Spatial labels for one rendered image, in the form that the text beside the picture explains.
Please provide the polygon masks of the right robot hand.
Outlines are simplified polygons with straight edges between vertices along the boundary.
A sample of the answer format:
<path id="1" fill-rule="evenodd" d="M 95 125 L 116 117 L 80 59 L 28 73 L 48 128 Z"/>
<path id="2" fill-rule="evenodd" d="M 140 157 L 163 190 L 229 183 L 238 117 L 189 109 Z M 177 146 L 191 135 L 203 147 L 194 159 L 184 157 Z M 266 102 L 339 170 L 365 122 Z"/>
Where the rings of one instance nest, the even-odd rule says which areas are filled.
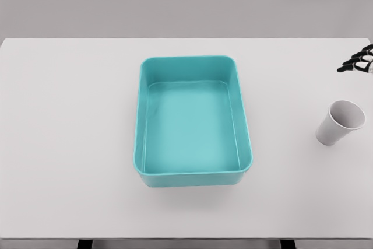
<path id="1" fill-rule="evenodd" d="M 373 44 L 364 47 L 360 52 L 351 56 L 351 58 L 342 63 L 337 68 L 338 73 L 345 71 L 359 71 L 373 74 Z"/>

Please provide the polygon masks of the teal plastic basket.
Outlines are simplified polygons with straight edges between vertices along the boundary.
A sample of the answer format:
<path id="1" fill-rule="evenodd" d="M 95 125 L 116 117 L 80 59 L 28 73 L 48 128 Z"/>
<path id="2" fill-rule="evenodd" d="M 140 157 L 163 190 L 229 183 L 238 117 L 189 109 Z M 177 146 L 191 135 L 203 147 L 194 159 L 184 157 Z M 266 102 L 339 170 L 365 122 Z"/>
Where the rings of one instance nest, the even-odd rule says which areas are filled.
<path id="1" fill-rule="evenodd" d="M 152 57 L 142 62 L 133 165 L 145 185 L 234 185 L 253 159 L 232 58 Z"/>

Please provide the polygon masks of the white paper cup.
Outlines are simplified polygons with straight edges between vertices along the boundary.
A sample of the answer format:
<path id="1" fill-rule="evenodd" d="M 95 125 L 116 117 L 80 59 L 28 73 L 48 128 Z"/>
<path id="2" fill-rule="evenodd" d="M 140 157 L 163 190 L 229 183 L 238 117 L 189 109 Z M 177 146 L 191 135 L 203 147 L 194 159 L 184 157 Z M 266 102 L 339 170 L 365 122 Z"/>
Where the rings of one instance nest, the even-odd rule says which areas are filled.
<path id="1" fill-rule="evenodd" d="M 321 144 L 332 146 L 347 134 L 361 129 L 366 120 L 365 112 L 359 105 L 348 100 L 337 100 L 328 107 L 315 135 Z"/>

